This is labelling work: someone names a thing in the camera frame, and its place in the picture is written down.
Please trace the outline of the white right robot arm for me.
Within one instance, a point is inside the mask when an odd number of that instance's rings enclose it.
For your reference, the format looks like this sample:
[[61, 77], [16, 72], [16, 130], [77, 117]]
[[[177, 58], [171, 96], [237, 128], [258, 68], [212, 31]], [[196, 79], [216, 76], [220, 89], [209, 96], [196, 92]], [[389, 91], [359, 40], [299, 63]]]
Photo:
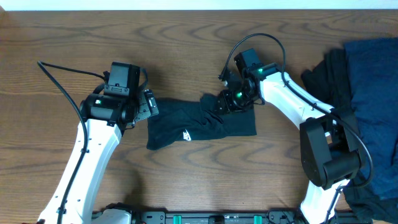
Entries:
[[237, 73], [224, 67], [218, 77], [227, 88], [220, 93], [216, 111], [242, 113], [259, 100], [275, 106], [299, 130], [301, 165], [309, 183], [298, 214], [287, 221], [339, 223], [337, 201], [366, 158], [352, 112], [316, 99], [283, 66], [262, 63], [254, 49], [237, 54], [234, 62]]

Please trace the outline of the dark teal t-shirt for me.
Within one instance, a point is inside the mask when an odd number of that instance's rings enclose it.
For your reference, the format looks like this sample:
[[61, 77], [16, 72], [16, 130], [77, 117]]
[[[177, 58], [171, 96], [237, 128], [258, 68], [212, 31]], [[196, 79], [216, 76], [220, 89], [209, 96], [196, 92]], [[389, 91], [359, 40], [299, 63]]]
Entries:
[[200, 101], [156, 99], [159, 114], [148, 119], [149, 150], [155, 151], [175, 141], [212, 140], [230, 136], [255, 136], [254, 110], [216, 114], [218, 99], [205, 94]]

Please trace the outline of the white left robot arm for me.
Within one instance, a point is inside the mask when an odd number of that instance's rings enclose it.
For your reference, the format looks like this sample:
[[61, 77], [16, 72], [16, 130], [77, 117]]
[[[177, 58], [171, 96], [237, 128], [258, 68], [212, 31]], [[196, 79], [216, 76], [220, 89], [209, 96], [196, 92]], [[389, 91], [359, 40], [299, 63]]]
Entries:
[[128, 205], [114, 203], [94, 212], [98, 190], [108, 162], [125, 130], [159, 113], [152, 90], [140, 77], [144, 68], [113, 62], [98, 85], [77, 105], [49, 73], [48, 63], [39, 67], [73, 106], [80, 120], [75, 145], [62, 178], [38, 223], [139, 223], [140, 216]]

